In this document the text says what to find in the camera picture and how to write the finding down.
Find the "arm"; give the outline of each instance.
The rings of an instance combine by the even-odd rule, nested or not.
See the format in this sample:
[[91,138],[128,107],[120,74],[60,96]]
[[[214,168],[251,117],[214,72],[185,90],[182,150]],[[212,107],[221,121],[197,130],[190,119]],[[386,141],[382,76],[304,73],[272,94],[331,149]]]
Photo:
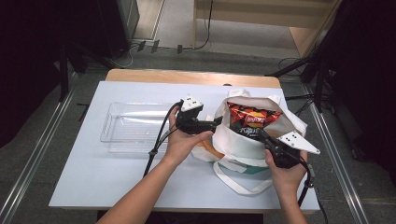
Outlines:
[[[174,127],[177,111],[178,107],[170,114],[169,127]],[[98,223],[145,223],[172,173],[195,145],[212,135],[212,132],[189,135],[180,130],[169,135],[168,147],[158,165],[128,191]]]
[[[300,155],[307,161],[306,151],[301,151]],[[305,175],[305,168],[301,164],[295,165],[290,169],[276,167],[272,154],[268,149],[265,149],[265,160],[273,175],[274,187],[285,222],[288,224],[307,223],[297,201],[297,189]]]

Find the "table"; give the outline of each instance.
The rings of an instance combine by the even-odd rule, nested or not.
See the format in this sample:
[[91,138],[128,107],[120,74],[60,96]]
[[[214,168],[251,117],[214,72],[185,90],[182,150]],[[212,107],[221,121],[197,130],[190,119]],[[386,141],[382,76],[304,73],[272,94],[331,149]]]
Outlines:
[[[287,26],[301,57],[306,57],[330,28],[342,0],[216,0],[212,20]],[[196,20],[208,19],[211,0],[194,0],[192,46]]]
[[[173,104],[190,93],[204,103],[204,110],[199,117],[202,119],[205,115],[213,115],[228,90],[234,88],[246,89],[252,95],[279,94],[283,97],[279,81],[274,77],[162,70],[110,70],[106,81],[99,83],[93,96],[49,206],[105,210],[142,178],[149,155],[146,158],[134,158],[131,153],[109,153],[106,145],[100,141],[109,104]],[[156,158],[151,168],[158,161],[159,158]],[[255,175],[242,175],[231,171],[227,174],[247,188],[252,188],[269,177],[270,171]],[[279,208],[274,188],[255,196],[238,195],[216,177],[211,163],[190,155],[171,176],[153,210],[265,213],[277,211]],[[317,197],[312,189],[305,196],[302,210],[306,213],[319,210]]]

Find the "white bag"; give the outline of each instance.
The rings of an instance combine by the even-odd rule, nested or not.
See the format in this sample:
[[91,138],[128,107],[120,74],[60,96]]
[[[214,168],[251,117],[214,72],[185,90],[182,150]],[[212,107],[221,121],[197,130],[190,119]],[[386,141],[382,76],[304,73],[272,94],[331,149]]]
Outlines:
[[279,104],[280,97],[277,95],[251,97],[246,90],[229,91],[227,98],[223,100],[216,111],[215,118],[223,116],[223,120],[212,137],[214,149],[223,154],[224,157],[219,159],[203,147],[195,147],[192,150],[192,155],[204,161],[213,161],[213,169],[216,175],[238,194],[260,193],[272,185],[272,179],[263,180],[253,189],[246,189],[224,174],[220,168],[222,166],[244,174],[254,174],[268,169],[265,162],[264,144],[230,129],[230,109],[227,102],[282,112],[275,122],[264,128],[273,137],[279,137],[292,131],[297,131],[301,136],[305,136],[307,125],[287,108],[281,106]]

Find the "red chip bag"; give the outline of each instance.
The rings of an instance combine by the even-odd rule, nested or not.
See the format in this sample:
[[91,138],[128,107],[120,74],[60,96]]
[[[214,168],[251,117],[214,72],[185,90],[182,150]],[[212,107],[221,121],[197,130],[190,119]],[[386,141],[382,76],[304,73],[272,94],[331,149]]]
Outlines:
[[259,140],[257,128],[265,128],[282,114],[279,111],[227,102],[230,109],[230,129],[245,137]]

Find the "transparent container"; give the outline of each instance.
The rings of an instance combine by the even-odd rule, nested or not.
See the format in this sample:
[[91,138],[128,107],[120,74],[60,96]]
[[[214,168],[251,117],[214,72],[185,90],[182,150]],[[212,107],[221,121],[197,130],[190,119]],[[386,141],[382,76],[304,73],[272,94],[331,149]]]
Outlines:
[[[157,136],[171,105],[148,103],[112,103],[108,109],[101,142],[109,152],[134,153],[147,156],[154,148]],[[163,134],[169,129],[167,120]],[[159,154],[166,150],[167,139]]]

